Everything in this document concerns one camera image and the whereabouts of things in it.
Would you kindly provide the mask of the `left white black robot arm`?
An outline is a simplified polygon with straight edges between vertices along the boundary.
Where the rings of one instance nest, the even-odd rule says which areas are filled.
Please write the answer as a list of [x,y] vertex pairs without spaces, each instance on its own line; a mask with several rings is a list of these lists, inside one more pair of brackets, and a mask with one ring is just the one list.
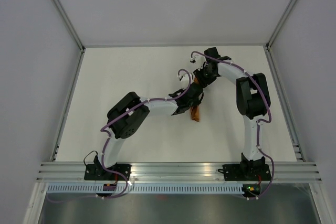
[[149,116],[179,115],[201,104],[204,91],[193,82],[166,98],[142,98],[134,91],[127,93],[107,113],[107,124],[101,130],[108,134],[100,156],[94,158],[96,176],[108,180],[114,176],[116,158],[124,140],[130,138]]

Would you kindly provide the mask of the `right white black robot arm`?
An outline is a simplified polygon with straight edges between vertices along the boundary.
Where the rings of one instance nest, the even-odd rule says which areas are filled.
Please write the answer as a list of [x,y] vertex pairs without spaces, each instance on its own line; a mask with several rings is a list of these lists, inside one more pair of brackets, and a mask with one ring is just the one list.
[[191,53],[191,63],[197,65],[193,74],[206,88],[218,77],[224,77],[236,87],[236,105],[244,120],[244,148],[238,164],[223,165],[218,172],[225,181],[270,181],[267,155],[262,151],[262,126],[271,122],[270,95],[266,76],[249,73],[228,56],[219,55],[217,48]]

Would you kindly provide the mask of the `orange-brown cloth napkin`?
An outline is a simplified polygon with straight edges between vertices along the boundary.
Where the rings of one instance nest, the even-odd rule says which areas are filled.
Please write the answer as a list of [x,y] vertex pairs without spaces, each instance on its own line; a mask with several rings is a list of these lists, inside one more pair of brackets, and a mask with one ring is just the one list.
[[191,115],[191,120],[195,122],[200,121],[200,114],[199,114],[199,104],[198,105],[193,105],[190,108],[190,115]]

